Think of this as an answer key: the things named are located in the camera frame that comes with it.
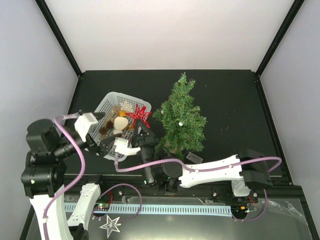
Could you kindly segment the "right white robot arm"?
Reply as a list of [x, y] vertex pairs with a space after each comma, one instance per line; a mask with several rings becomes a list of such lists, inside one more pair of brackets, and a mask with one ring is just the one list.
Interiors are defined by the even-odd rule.
[[222, 160], [185, 164], [169, 152], [164, 159], [160, 159], [156, 152], [159, 142], [141, 119], [136, 121], [131, 143], [140, 149], [138, 155], [147, 186], [159, 186], [165, 191], [176, 192], [177, 187], [188, 189], [205, 183], [230, 181], [228, 198], [238, 202], [252, 190], [273, 185], [265, 155], [257, 151], [244, 148]]

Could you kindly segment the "small green christmas tree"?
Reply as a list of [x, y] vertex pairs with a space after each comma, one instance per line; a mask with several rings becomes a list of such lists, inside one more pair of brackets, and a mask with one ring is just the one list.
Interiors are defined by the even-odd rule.
[[152, 114], [165, 130], [157, 148], [170, 153], [167, 142], [183, 146], [182, 151], [173, 153], [180, 160], [184, 159], [184, 151], [201, 152], [204, 149], [207, 118], [201, 115], [201, 108], [194, 105], [195, 98], [190, 95], [195, 84], [194, 79], [188, 79], [187, 74], [182, 73], [173, 84], [168, 99]]

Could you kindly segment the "red glitter star ornament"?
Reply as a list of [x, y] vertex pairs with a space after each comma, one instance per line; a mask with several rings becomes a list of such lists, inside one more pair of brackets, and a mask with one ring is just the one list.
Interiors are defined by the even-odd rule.
[[137, 120], [140, 119], [142, 122], [150, 128], [150, 125], [147, 121], [147, 118], [152, 114], [152, 112], [148, 111], [146, 112], [147, 107], [143, 106], [142, 108], [139, 107], [137, 104], [135, 107], [135, 112], [127, 112], [126, 115], [133, 119], [132, 127], [136, 127]]

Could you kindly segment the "silver star topper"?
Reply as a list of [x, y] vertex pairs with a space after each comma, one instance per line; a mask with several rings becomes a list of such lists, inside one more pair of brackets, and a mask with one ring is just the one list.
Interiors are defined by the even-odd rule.
[[120, 222], [120, 216], [111, 218], [108, 214], [105, 217], [105, 223], [99, 228], [106, 231], [106, 239], [108, 240], [112, 233], [120, 233], [119, 226], [122, 225]]

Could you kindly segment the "white plastic basket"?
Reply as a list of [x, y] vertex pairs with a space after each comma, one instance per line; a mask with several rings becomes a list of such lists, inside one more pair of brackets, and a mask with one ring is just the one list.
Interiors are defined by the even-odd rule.
[[140, 98], [120, 92], [109, 92], [107, 95], [105, 95], [105, 97], [95, 110], [96, 112], [105, 113], [105, 117], [99, 120], [96, 129], [90, 134], [90, 136], [96, 143], [100, 143], [101, 140], [113, 135], [114, 128], [105, 130], [103, 130], [102, 128], [105, 127], [105, 123], [108, 120], [113, 120], [118, 116], [117, 111], [121, 110], [120, 104], [124, 101], [127, 101], [133, 105], [133, 112], [136, 110], [136, 105], [139, 105], [140, 108], [146, 106], [146, 112], [150, 112], [152, 110], [151, 104]]

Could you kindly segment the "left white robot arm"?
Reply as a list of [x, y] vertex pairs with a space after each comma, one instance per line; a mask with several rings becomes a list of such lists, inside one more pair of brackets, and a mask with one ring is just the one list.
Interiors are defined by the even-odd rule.
[[[102, 175], [91, 176], [82, 185], [80, 197], [70, 217], [66, 216], [64, 193], [72, 188], [85, 172], [82, 150], [104, 157], [112, 147], [116, 135], [96, 143], [90, 136], [106, 114], [79, 111], [50, 119], [39, 119], [27, 128], [26, 155], [21, 182], [25, 195], [34, 208], [43, 240], [87, 240], [88, 226], [94, 205], [108, 192]], [[67, 169], [65, 159], [78, 154], [81, 162], [79, 175], [64, 184]]]

